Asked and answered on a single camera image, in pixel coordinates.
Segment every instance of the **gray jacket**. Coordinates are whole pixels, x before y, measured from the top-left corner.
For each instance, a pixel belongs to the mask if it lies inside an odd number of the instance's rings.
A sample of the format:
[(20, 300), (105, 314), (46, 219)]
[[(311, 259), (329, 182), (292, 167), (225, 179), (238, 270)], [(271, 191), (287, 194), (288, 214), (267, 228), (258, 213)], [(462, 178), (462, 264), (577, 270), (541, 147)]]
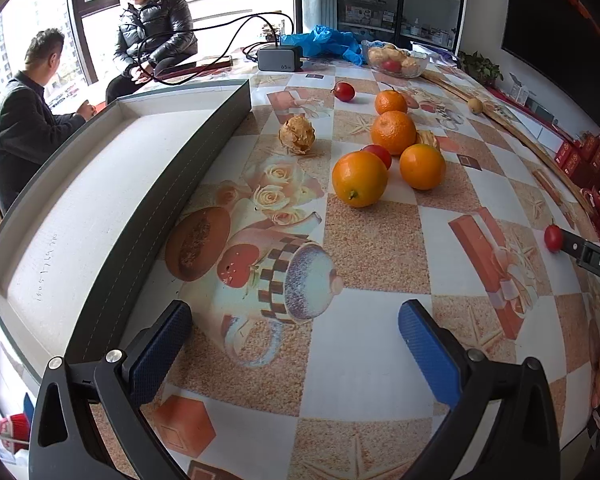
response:
[(174, 34), (148, 40), (142, 47), (140, 62), (149, 60), (155, 67), (176, 54), (198, 53), (198, 40), (193, 32), (178, 32), (193, 28), (189, 6), (185, 0), (149, 0), (140, 9), (129, 5), (120, 14), (118, 40), (113, 61), (118, 71), (128, 76), (137, 66), (139, 44), (144, 38), (161, 32)]
[(0, 102), (0, 210), (3, 214), (62, 143), (84, 124), (77, 114), (53, 115), (45, 89), (22, 72)]

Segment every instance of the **black puffer jacket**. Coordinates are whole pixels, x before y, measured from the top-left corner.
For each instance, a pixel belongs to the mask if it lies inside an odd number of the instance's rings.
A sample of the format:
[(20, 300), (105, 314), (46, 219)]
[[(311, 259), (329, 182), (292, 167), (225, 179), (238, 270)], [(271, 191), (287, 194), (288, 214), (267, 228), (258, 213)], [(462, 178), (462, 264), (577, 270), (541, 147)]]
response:
[(139, 43), (160, 32), (176, 32), (172, 36), (160, 36), (148, 40), (142, 48), (141, 62), (149, 60), (156, 65), (167, 57), (176, 54), (193, 56), (198, 52), (198, 40), (190, 30), (193, 20), (185, 0), (149, 0), (140, 9), (129, 5), (120, 14), (118, 40), (113, 61), (122, 75), (137, 65)]

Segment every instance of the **screw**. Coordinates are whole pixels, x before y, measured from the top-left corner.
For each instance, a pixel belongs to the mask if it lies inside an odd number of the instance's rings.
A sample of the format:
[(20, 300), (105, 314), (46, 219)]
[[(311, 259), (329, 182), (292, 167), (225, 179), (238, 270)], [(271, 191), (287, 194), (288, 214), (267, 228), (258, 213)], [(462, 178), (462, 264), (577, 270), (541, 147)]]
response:
[(536, 359), (535, 357), (530, 357), (529, 359), (526, 360), (526, 365), (531, 368), (532, 370), (539, 370), (540, 369), (540, 361), (538, 361), (538, 359)]
[(62, 364), (62, 358), (54, 357), (51, 359), (51, 361), (49, 361), (49, 368), (51, 368), (52, 370), (56, 370), (60, 367), (61, 364)]
[(466, 351), (466, 354), (469, 356), (469, 359), (471, 359), (471, 361), (473, 361), (474, 363), (478, 363), (484, 359), (484, 354), (475, 348), (469, 348)]
[(117, 363), (122, 358), (122, 352), (120, 350), (111, 350), (107, 353), (107, 363)]

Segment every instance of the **potted plant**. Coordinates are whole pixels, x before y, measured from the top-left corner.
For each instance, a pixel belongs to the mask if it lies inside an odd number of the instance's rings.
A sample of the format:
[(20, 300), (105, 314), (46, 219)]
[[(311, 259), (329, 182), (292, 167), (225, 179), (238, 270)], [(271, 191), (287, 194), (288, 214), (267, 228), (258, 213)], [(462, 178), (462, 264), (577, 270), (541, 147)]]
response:
[(493, 64), (488, 57), (482, 56), (478, 51), (473, 54), (460, 51), (459, 59), (460, 68), (483, 86), (495, 88), (496, 79), (504, 80), (500, 73), (500, 66)]

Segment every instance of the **short hair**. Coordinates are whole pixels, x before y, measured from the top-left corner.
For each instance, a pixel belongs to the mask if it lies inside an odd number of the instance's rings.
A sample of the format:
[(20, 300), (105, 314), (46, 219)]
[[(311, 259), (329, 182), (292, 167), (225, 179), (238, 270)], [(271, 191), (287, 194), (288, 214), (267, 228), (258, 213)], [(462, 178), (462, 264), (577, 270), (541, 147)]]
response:
[(24, 62), (28, 65), (46, 61), (54, 52), (62, 52), (64, 47), (64, 34), (57, 28), (41, 30), (29, 44)]

